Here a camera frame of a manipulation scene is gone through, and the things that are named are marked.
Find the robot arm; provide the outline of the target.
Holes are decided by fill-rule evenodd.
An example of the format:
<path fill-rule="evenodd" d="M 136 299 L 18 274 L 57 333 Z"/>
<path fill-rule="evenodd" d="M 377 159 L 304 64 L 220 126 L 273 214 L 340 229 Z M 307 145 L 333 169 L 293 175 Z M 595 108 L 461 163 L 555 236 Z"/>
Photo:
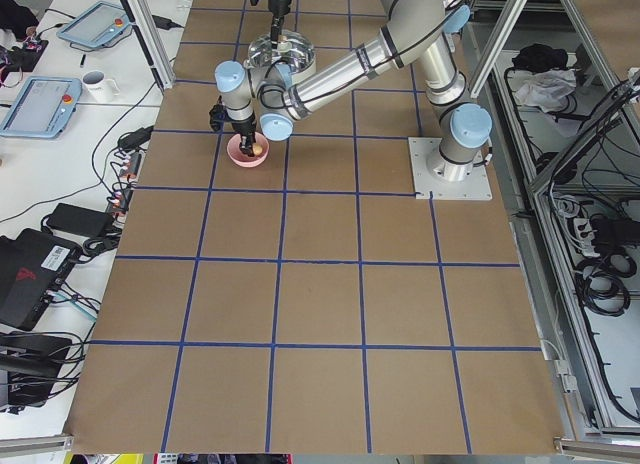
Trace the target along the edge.
<path fill-rule="evenodd" d="M 387 21 L 378 33 L 299 82 L 280 59 L 253 68 L 233 60 L 220 63 L 214 71 L 220 97 L 209 112 L 211 128 L 231 124 L 238 149 L 253 158 L 258 133 L 284 141 L 295 122 L 390 70 L 418 62 L 442 132 L 427 168 L 442 181 L 465 180 L 492 129 L 489 113 L 472 102 L 446 40 L 467 23 L 469 6 L 466 0 L 379 1 Z"/>
<path fill-rule="evenodd" d="M 256 6 L 260 0 L 249 0 L 252 6 Z M 292 0 L 268 0 L 268 9 L 272 15 L 270 26 L 271 48 L 275 50 L 282 35 L 285 17 L 291 12 Z"/>

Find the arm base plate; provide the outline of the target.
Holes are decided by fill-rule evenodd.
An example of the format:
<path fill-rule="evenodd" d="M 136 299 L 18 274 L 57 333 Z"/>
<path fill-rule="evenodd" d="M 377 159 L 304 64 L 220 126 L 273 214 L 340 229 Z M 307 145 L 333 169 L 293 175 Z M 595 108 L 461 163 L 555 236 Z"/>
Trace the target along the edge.
<path fill-rule="evenodd" d="M 407 141 L 417 199 L 490 201 L 493 198 L 480 149 L 471 162 L 453 164 L 440 154 L 441 138 L 409 137 Z"/>

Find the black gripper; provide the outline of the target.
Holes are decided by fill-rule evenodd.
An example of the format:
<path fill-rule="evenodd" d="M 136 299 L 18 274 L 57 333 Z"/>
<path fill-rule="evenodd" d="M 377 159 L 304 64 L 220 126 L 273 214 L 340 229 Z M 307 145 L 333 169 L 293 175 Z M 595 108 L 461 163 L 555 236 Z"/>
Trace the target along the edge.
<path fill-rule="evenodd" d="M 256 117 L 251 103 L 241 109 L 233 109 L 224 104 L 222 97 L 209 111 L 209 125 L 215 132 L 221 131 L 229 123 L 240 136 L 239 149 L 243 155 L 254 157 Z"/>
<path fill-rule="evenodd" d="M 260 0 L 249 0 L 252 6 L 256 6 Z M 285 16 L 291 10 L 292 0 L 268 0 L 268 9 L 272 14 L 270 27 L 271 47 L 276 49 L 285 25 Z"/>

